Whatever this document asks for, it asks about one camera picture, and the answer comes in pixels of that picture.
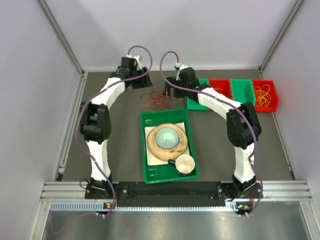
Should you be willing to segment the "aluminium front rail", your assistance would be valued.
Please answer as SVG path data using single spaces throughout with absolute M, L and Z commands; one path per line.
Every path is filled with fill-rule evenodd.
M 46 182 L 40 200 L 42 201 L 80 201 L 85 190 L 78 182 Z M 264 181 L 263 201 L 311 201 L 312 194 L 305 180 Z

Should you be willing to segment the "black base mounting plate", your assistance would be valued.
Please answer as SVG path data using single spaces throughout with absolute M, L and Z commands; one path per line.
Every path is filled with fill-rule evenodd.
M 255 183 L 242 188 L 234 182 L 221 181 L 180 181 L 147 184 L 144 182 L 121 181 L 109 185 L 107 182 L 93 181 L 86 187 L 86 199 L 107 199 L 115 194 L 116 200 L 159 199 L 161 197 L 209 197 L 214 200 L 234 200 L 237 198 L 257 199 L 261 184 Z

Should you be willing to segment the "red bin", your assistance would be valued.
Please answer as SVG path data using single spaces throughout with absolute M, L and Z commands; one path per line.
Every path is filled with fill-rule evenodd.
M 255 110 L 257 112 L 274 113 L 279 105 L 279 97 L 272 80 L 252 80 L 256 97 Z
M 223 94 L 229 99 L 233 99 L 233 93 L 231 88 L 231 82 L 229 79 L 215 79 L 210 78 L 208 80 L 209 85 L 218 93 Z

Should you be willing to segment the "pale blue upturned bowl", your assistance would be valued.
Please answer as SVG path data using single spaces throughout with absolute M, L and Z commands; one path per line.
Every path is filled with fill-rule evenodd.
M 179 142 L 179 134 L 173 127 L 162 127 L 156 132 L 155 141 L 162 149 L 172 149 Z

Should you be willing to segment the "right aluminium frame post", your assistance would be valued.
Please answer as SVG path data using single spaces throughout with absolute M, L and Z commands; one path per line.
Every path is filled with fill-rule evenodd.
M 267 54 L 265 55 L 262 63 L 258 67 L 258 70 L 262 73 L 264 69 L 269 64 L 272 56 L 274 55 L 275 51 L 277 50 L 279 44 L 281 43 L 282 39 L 285 37 L 286 32 L 288 31 L 289 27 L 293 23 L 296 16 L 299 14 L 300 10 L 302 9 L 303 5 L 305 4 L 305 0 L 296 0 L 293 7 L 289 11 L 288 16 L 286 17 L 284 23 L 282 24 L 279 32 L 277 33 L 274 41 L 272 42 Z

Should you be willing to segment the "green bin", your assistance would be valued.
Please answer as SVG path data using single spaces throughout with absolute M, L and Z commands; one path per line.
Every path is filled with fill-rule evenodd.
M 200 84 L 209 84 L 208 78 L 199 78 L 198 81 Z M 190 98 L 186 99 L 186 109 L 188 111 L 208 111 L 209 110 L 208 107 L 201 105 Z
M 230 79 L 233 100 L 240 103 L 256 104 L 256 95 L 251 79 Z

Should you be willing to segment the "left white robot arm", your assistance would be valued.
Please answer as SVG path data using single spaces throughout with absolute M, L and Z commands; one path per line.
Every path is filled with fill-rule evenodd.
M 86 199 L 111 199 L 115 195 L 107 153 L 112 131 L 111 106 L 128 87 L 142 89 L 151 86 L 148 68 L 142 66 L 140 56 L 128 54 L 121 58 L 120 66 L 110 74 L 106 84 L 89 103 L 81 103 L 80 111 L 83 114 L 79 121 L 79 133 L 88 146 L 91 158 L 91 177 L 86 185 Z

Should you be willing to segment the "white and green cup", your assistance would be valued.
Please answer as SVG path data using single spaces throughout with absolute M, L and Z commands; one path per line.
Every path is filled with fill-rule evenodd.
M 194 158 L 187 154 L 182 154 L 176 159 L 169 159 L 168 164 L 174 166 L 182 175 L 191 174 L 196 167 Z

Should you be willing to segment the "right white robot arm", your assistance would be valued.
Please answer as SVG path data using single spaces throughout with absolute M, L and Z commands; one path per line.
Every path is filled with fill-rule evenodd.
M 262 128 L 251 102 L 234 101 L 217 92 L 209 84 L 200 84 L 195 70 L 186 65 L 176 64 L 177 75 L 165 77 L 166 93 L 173 90 L 175 98 L 188 97 L 198 104 L 219 114 L 226 121 L 227 137 L 235 150 L 235 170 L 232 176 L 233 192 L 245 198 L 256 184 L 254 170 L 255 151 Z

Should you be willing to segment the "aluminium frame post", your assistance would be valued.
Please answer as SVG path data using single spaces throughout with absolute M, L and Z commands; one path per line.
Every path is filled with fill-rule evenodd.
M 302 9 L 303 5 L 305 4 L 305 0 L 296 0 L 293 7 L 289 11 L 288 16 L 286 17 L 284 23 L 282 24 L 279 32 L 277 33 L 274 41 L 272 42 L 267 54 L 265 55 L 262 63 L 258 67 L 258 70 L 262 73 L 264 69 L 269 64 L 272 56 L 274 55 L 275 51 L 277 50 L 279 44 L 281 43 L 282 39 L 285 37 L 286 32 L 288 31 L 289 27 L 293 23 L 296 16 L 299 14 L 300 10 Z
M 56 18 L 54 17 L 49 5 L 45 0 L 37 0 L 40 8 L 42 9 L 43 13 L 45 14 L 46 18 L 48 19 L 50 25 L 52 26 L 56 36 L 58 37 L 63 49 L 65 50 L 69 60 L 77 70 L 80 75 L 84 75 L 85 71 L 81 67 L 74 51 L 72 50 L 67 38 L 65 37 L 61 27 L 59 26 Z

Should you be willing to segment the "left aluminium frame post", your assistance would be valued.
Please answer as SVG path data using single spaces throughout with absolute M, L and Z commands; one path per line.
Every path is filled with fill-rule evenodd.
M 80 75 L 84 75 L 85 71 L 81 67 L 74 51 L 72 50 L 67 38 L 65 37 L 61 27 L 59 26 L 56 18 L 54 17 L 49 5 L 45 0 L 37 0 L 40 8 L 42 9 L 43 13 L 45 14 L 46 18 L 48 19 L 50 25 L 52 26 L 56 36 L 58 37 L 63 49 L 65 50 L 69 60 L 77 70 Z

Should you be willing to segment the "large green plastic tray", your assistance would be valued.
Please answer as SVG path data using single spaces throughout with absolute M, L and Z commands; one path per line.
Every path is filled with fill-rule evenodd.
M 150 152 L 148 136 L 153 129 L 161 124 L 175 124 L 186 134 L 186 150 L 182 153 L 192 156 L 195 161 L 195 169 L 190 174 L 180 174 L 173 166 L 169 165 L 167 161 L 159 159 Z M 144 112 L 140 115 L 140 132 L 142 138 L 142 165 L 145 183 L 158 184 L 183 180 L 190 181 L 199 176 L 196 151 L 186 109 L 177 108 Z

